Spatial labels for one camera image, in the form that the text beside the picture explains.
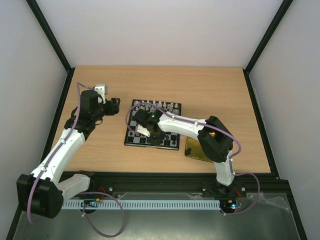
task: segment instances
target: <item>purple cable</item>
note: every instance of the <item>purple cable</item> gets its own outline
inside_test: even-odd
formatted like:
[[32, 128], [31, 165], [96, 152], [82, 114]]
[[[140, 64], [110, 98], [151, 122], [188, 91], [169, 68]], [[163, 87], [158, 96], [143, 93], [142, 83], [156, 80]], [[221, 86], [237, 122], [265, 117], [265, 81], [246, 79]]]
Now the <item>purple cable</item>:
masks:
[[[68, 138], [70, 137], [70, 135], [72, 134], [73, 130], [75, 129], [76, 127], [76, 124], [78, 122], [78, 119], [79, 119], [79, 111], [80, 111], [80, 86], [86, 88], [86, 89], [89, 89], [89, 90], [93, 90], [94, 88], [93, 87], [90, 87], [90, 86], [85, 86], [83, 84], [81, 84], [80, 82], [77, 82], [76, 83], [76, 88], [77, 88], [77, 97], [78, 97], [78, 103], [77, 103], [77, 109], [76, 109], [76, 116], [75, 116], [75, 120], [73, 122], [73, 125], [71, 127], [71, 130], [69, 131], [69, 133], [67, 134], [67, 136], [64, 138], [64, 141], [67, 141]], [[49, 163], [51, 162], [52, 158], [56, 155], [56, 153], [59, 151], [59, 149], [62, 147], [63, 145], [63, 142], [61, 142], [57, 147], [56, 149], [52, 152], [52, 154], [49, 156], [48, 160], [46, 161], [46, 163], [44, 164], [44, 168], [47, 168]], [[32, 203], [32, 198], [34, 196], [34, 193], [35, 193], [35, 189], [36, 189], [36, 186], [41, 178], [41, 176], [44, 174], [44, 171], [41, 170], [39, 175], [36, 177], [33, 185], [32, 185], [32, 188], [31, 188], [31, 191], [30, 191], [30, 194], [29, 194], [29, 198], [28, 198], [28, 203], [27, 203], [27, 207], [26, 207], [26, 216], [28, 218], [28, 221], [29, 223], [31, 224], [34, 224], [36, 222], [38, 222], [42, 217], [38, 218], [37, 220], [33, 221], [32, 220], [32, 217], [31, 217], [31, 203]]]
[[255, 198], [254, 202], [253, 202], [249, 207], [247, 207], [245, 210], [243, 210], [243, 211], [238, 211], [238, 212], [234, 212], [234, 213], [225, 213], [225, 212], [221, 209], [220, 211], [223, 213], [223, 215], [233, 216], [233, 215], [243, 214], [243, 213], [249, 211], [250, 209], [252, 209], [252, 208], [254, 207], [254, 205], [257, 203], [258, 199], [259, 199], [259, 195], [260, 195], [260, 182], [259, 182], [257, 176], [254, 175], [254, 174], [251, 173], [251, 172], [243, 172], [243, 173], [237, 173], [237, 174], [235, 174], [235, 176], [242, 176], [242, 175], [251, 175], [251, 176], [253, 176], [253, 177], [255, 178], [256, 183], [257, 183], [257, 185], [258, 185], [258, 192], [257, 192], [257, 194], [256, 194], [256, 198]]
[[122, 220], [122, 225], [121, 225], [120, 230], [119, 230], [116, 234], [114, 234], [114, 235], [107, 235], [107, 234], [104, 234], [104, 233], [100, 232], [98, 229], [96, 229], [96, 227], [92, 224], [92, 222], [91, 222], [90, 219], [88, 218], [87, 214], [85, 213], [85, 210], [86, 210], [86, 207], [87, 207], [88, 204], [86, 204], [86, 205], [83, 207], [82, 213], [84, 214], [85, 218], [88, 220], [91, 228], [92, 228], [97, 234], [99, 234], [99, 235], [101, 235], [102, 237], [105, 237], [105, 238], [114, 238], [114, 237], [116, 237], [116, 236], [119, 236], [119, 235], [124, 231], [125, 226], [126, 226], [126, 215], [125, 215], [125, 211], [124, 211], [123, 207], [121, 206], [121, 203], [120, 203], [117, 199], [115, 199], [113, 196], [111, 196], [111, 195], [109, 195], [109, 194], [107, 194], [107, 193], [99, 192], [99, 191], [80, 192], [79, 194], [84, 194], [84, 195], [85, 195], [85, 194], [105, 195], [105, 196], [111, 198], [112, 200], [114, 200], [114, 201], [118, 204], [118, 206], [120, 207], [120, 209], [121, 209], [122, 219], [123, 219], [123, 220]]
[[[158, 107], [158, 106], [156, 106], [156, 105], [153, 105], [153, 104], [147, 103], [147, 102], [137, 103], [137, 104], [133, 105], [133, 106], [128, 110], [128, 112], [127, 112], [126, 115], [125, 115], [125, 124], [126, 124], [126, 126], [128, 127], [128, 129], [129, 129], [131, 132], [133, 132], [133, 133], [136, 134], [136, 135], [139, 135], [139, 133], [136, 132], [136, 131], [134, 131], [134, 130], [132, 130], [131, 127], [129, 126], [129, 124], [128, 124], [128, 116], [129, 116], [129, 114], [130, 114], [130, 112], [131, 112], [132, 109], [134, 109], [135, 107], [141, 106], [141, 105], [148, 105], [148, 106], [150, 105], [150, 106], [158, 109], [161, 113], [163, 113], [164, 115], [168, 116], [169, 118], [172, 118], [172, 115], [168, 114], [166, 111], [164, 111], [163, 109], [161, 109], [160, 107]], [[188, 123], [188, 124], [194, 124], [194, 123], [195, 123], [195, 121], [186, 120], [186, 119], [182, 119], [182, 118], [179, 118], [179, 117], [174, 117], [174, 120], [178, 120], [178, 121], [185, 122], [185, 123]], [[235, 152], [235, 153], [233, 153], [233, 154], [230, 156], [230, 159], [232, 159], [233, 157], [235, 157], [236, 155], [238, 155], [238, 154], [241, 152], [242, 147], [241, 147], [240, 142], [239, 142], [234, 136], [232, 136], [230, 133], [228, 133], [228, 132], [226, 132], [226, 131], [224, 131], [224, 130], [222, 130], [222, 129], [220, 129], [220, 128], [217, 128], [217, 127], [215, 127], [215, 126], [211, 126], [211, 125], [209, 125], [209, 124], [206, 124], [206, 123], [198, 122], [197, 124], [200, 125], [200, 126], [204, 126], [204, 127], [207, 127], [207, 128], [213, 129], [213, 130], [216, 130], [216, 131], [218, 131], [218, 132], [220, 132], [220, 133], [228, 136], [229, 138], [231, 138], [231, 139], [238, 145], [238, 151]]]

